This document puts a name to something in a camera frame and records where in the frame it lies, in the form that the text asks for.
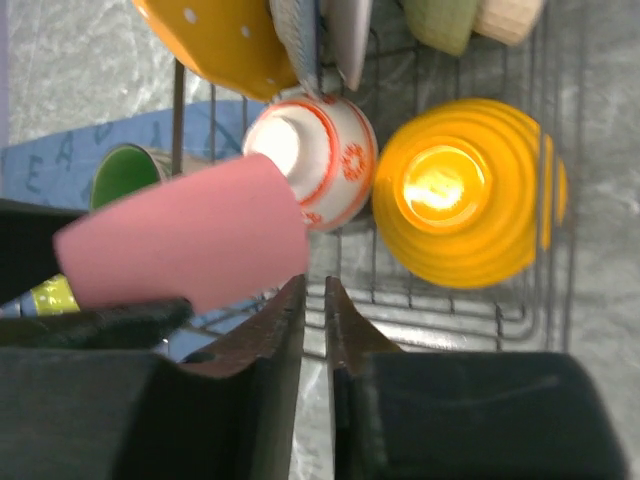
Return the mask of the teal rim white plate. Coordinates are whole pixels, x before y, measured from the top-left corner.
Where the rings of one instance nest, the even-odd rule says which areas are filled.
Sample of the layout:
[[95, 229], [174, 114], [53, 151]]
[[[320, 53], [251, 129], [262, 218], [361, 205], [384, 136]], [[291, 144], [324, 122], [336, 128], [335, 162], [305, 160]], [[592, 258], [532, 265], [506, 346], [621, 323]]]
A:
[[337, 69], [347, 88], [357, 91], [364, 68], [372, 0], [330, 0], [326, 20]]

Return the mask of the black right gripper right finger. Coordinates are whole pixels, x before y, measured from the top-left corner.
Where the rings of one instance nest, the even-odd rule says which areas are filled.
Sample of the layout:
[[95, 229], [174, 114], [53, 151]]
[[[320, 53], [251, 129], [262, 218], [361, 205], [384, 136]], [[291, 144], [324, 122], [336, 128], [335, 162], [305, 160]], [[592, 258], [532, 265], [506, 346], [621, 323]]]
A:
[[625, 479], [586, 370], [555, 352], [406, 352], [325, 283], [338, 479]]

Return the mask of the green square panda dish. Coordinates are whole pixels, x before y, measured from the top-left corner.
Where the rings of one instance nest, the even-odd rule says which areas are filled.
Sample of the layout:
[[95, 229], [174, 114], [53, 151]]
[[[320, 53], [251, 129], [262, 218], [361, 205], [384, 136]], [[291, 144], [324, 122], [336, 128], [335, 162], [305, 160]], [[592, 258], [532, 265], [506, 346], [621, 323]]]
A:
[[478, 0], [404, 0], [409, 30], [426, 46], [461, 56], [473, 30]]

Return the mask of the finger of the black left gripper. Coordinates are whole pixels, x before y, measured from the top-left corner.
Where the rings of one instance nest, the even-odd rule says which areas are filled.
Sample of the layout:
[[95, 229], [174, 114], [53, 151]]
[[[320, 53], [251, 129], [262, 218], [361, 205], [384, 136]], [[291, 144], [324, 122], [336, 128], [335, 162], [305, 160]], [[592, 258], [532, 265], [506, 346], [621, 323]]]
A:
[[149, 349], [193, 316], [184, 299], [114, 308], [6, 318], [3, 347], [45, 349]]
[[1, 199], [1, 304], [60, 273], [54, 234], [84, 216], [86, 210], [43, 206]]

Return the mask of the red white patterned dish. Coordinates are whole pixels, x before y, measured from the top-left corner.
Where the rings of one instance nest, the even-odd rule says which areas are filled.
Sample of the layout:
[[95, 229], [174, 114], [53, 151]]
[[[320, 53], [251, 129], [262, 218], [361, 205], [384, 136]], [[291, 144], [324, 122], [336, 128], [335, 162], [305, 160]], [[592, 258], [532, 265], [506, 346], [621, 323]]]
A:
[[247, 130], [245, 155], [267, 156], [286, 177], [308, 228], [328, 232], [365, 206], [378, 159], [366, 115], [353, 102], [303, 95], [267, 107]]

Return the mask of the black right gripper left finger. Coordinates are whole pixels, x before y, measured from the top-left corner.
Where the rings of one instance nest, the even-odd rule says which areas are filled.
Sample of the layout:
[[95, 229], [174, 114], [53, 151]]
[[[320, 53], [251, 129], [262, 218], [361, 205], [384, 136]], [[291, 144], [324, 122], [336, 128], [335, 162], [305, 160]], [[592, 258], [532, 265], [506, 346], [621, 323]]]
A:
[[303, 353], [306, 279], [209, 345], [1, 345], [5, 479], [284, 479]]

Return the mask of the pink plastic cup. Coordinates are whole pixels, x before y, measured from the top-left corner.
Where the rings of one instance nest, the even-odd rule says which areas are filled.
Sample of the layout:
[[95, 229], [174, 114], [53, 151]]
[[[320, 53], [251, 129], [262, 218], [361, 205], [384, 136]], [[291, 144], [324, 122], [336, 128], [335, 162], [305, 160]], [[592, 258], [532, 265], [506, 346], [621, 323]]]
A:
[[303, 274], [309, 263], [298, 202], [261, 154], [143, 189], [53, 240], [77, 304], [89, 308], [184, 298], [203, 314]]

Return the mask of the blue floral plate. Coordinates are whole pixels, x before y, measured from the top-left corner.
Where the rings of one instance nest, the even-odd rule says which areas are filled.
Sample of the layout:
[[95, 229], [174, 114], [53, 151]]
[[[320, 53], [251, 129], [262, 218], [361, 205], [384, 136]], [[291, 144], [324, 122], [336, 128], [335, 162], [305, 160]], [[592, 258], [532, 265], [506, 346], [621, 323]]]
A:
[[298, 82], [310, 96], [321, 93], [320, 2], [314, 0], [270, 0], [276, 34], [284, 45]]

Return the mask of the orange polka dot plate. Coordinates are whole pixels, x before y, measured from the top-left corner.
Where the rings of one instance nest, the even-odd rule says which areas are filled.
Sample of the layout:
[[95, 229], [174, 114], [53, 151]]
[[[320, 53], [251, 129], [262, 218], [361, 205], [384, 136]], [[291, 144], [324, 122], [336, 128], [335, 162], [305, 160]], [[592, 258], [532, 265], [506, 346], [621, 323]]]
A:
[[187, 69], [267, 102], [298, 84], [264, 1], [138, 0], [150, 29]]

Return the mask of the cream square cartoon dish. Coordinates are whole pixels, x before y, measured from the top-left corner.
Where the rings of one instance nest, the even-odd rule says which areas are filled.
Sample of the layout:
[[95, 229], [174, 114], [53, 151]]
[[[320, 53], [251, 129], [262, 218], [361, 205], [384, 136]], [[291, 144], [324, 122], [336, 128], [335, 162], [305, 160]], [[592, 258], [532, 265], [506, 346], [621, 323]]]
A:
[[473, 30], [504, 45], [517, 46], [532, 32], [544, 7], [544, 0], [480, 1]]

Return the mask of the orange bowl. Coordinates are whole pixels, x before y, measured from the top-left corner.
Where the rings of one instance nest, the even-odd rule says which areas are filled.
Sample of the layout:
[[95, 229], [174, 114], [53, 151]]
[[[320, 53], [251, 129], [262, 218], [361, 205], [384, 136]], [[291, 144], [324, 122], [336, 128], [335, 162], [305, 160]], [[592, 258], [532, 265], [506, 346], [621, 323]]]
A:
[[394, 258], [441, 287], [484, 288], [528, 268], [561, 224], [569, 186], [553, 141], [486, 98], [433, 108], [388, 141], [373, 213]]

